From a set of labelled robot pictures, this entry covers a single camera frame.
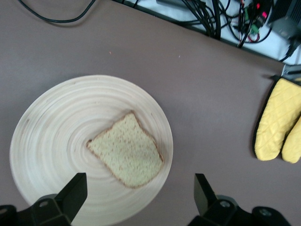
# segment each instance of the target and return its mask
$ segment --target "tabletop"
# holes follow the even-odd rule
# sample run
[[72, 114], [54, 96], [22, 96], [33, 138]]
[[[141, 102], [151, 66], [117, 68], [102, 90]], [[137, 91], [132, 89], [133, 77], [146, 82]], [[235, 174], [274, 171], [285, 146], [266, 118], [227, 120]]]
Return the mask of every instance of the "tabletop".
[[[46, 17], [76, 17], [90, 2], [26, 1]], [[10, 142], [30, 104], [53, 86], [105, 74], [147, 91], [173, 134], [169, 176], [156, 198], [120, 226], [187, 225], [198, 210], [195, 173], [248, 212], [280, 211], [300, 224], [301, 162], [260, 161], [254, 128], [283, 64], [110, 0], [96, 1], [78, 22], [46, 23], [17, 1], [0, 3], [0, 204], [29, 205], [10, 169]]]

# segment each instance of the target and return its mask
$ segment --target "yellow oven mitt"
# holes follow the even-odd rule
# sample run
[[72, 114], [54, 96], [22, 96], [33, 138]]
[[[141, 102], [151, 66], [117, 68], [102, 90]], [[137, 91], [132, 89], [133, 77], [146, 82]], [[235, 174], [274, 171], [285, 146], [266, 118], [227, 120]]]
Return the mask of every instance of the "yellow oven mitt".
[[283, 159], [296, 163], [301, 156], [301, 86], [282, 77], [274, 78], [255, 130], [255, 154], [259, 160], [272, 160], [283, 147]]

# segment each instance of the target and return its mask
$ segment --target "plate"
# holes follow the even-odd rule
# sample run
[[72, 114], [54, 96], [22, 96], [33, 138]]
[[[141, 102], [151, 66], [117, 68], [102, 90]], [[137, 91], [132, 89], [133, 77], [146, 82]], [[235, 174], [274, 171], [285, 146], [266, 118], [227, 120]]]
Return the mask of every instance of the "plate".
[[[161, 172], [138, 189], [124, 187], [86, 148], [130, 110], [164, 158]], [[73, 226], [112, 225], [141, 211], [165, 183], [172, 157], [172, 132], [158, 103], [135, 84], [107, 75], [78, 77], [45, 92], [21, 117], [10, 146], [13, 178], [30, 205], [87, 173], [88, 197]]]

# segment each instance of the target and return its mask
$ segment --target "bread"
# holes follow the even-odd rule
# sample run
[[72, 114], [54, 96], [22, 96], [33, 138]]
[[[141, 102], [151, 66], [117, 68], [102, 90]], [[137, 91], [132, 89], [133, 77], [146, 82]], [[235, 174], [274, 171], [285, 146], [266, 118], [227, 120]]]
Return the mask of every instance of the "bread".
[[154, 138], [141, 127], [133, 111], [88, 141], [87, 148], [129, 188], [149, 183], [163, 166]]

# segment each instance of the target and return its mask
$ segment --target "bread crust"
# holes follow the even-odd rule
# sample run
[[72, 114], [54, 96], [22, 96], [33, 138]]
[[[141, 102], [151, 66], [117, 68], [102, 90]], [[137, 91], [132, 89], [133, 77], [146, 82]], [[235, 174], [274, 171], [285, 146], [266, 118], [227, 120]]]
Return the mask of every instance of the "bread crust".
[[[152, 179], [150, 179], [149, 181], [147, 181], [147, 182], [145, 182], [144, 184], [142, 184], [142, 185], [139, 185], [139, 186], [127, 186], [126, 184], [125, 184], [125, 182], [121, 179], [121, 178], [119, 178], [116, 174], [114, 174], [113, 173], [113, 171], [111, 170], [111, 168], [89, 147], [89, 144], [93, 141], [93, 140], [95, 140], [95, 139], [97, 139], [97, 138], [99, 138], [99, 137], [101, 137], [103, 134], [105, 134], [105, 133], [107, 133], [107, 132], [109, 132], [110, 130], [112, 130], [113, 129], [113, 127], [114, 127], [114, 125], [117, 123], [117, 122], [119, 122], [119, 121], [122, 121], [122, 120], [124, 120], [124, 118], [127, 116], [127, 115], [129, 115], [129, 114], [133, 114], [134, 116], [135, 116], [135, 119], [136, 119], [136, 121], [137, 121], [137, 123], [138, 123], [138, 125], [139, 125], [139, 127], [142, 129], [142, 131], [149, 137], [149, 138], [151, 138], [152, 139], [152, 141], [153, 141], [153, 143], [154, 143], [154, 145], [155, 145], [155, 147], [156, 147], [156, 150], [157, 150], [157, 152], [158, 152], [158, 154], [159, 154], [159, 157], [160, 157], [160, 159], [161, 159], [161, 161], [162, 161], [162, 165], [161, 165], [161, 168], [160, 168], [160, 170], [158, 171], [158, 173], [152, 178]], [[118, 180], [118, 181], [120, 181], [125, 187], [128, 187], [128, 188], [132, 188], [132, 189], [137, 189], [137, 188], [140, 188], [140, 187], [142, 187], [142, 186], [144, 186], [144, 185], [146, 185], [146, 184], [148, 184], [150, 181], [152, 181], [158, 174], [159, 174], [159, 172], [162, 170], [162, 168], [163, 168], [163, 165], [164, 165], [164, 159], [163, 159], [163, 156], [162, 156], [162, 154], [160, 153], [160, 151], [159, 151], [159, 148], [158, 148], [158, 146], [157, 146], [157, 143], [156, 143], [156, 141], [155, 141], [155, 139], [153, 138], [153, 136], [151, 135], [151, 134], [149, 134], [143, 127], [142, 127], [142, 125], [141, 125], [141, 123], [140, 123], [140, 121], [138, 120], [138, 118], [137, 118], [137, 116], [136, 116], [136, 114], [135, 114], [135, 112], [133, 111], [133, 110], [131, 110], [130, 112], [128, 112], [128, 113], [126, 113], [124, 116], [122, 116], [119, 120], [117, 120], [116, 122], [114, 122], [112, 125], [111, 125], [111, 127], [109, 127], [109, 128], [107, 128], [107, 129], [105, 129], [104, 131], [102, 131], [102, 132], [100, 132], [98, 135], [96, 135], [93, 139], [90, 139], [90, 140], [88, 140], [87, 141], [87, 143], [86, 143], [86, 148], [96, 157], [96, 158], [98, 158], [99, 160], [101, 160], [101, 162], [106, 166], [106, 168], [110, 171], [110, 173]]]

